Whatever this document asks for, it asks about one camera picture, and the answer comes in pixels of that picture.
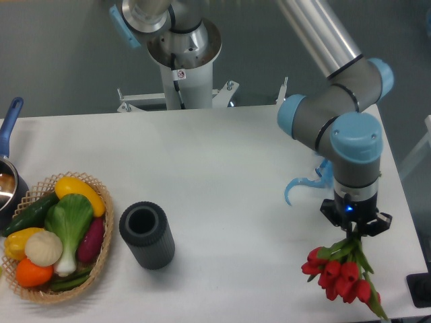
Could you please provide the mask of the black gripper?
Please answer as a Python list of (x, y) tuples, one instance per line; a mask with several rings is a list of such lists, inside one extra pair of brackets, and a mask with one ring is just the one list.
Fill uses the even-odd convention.
[(352, 232), (352, 223), (356, 223), (359, 236), (377, 236), (390, 229), (393, 217), (377, 211), (377, 196), (374, 194), (364, 201), (353, 201), (350, 195), (334, 194), (334, 199), (324, 199), (320, 212), (335, 227), (344, 232)]

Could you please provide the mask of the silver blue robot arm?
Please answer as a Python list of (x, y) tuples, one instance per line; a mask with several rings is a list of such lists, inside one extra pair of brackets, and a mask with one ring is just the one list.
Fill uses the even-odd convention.
[[(366, 109), (391, 90), (393, 72), (363, 57), (326, 1), (279, 1), (278, 7), (330, 84), (315, 97), (287, 96), (282, 87), (277, 123), (331, 162), (334, 197), (323, 201), (323, 215), (349, 236), (376, 236), (392, 218), (376, 206), (382, 128)], [(221, 36), (200, 1), (120, 1), (110, 16), (129, 46), (146, 46), (159, 65), (167, 109), (228, 105), (231, 86), (213, 89)]]

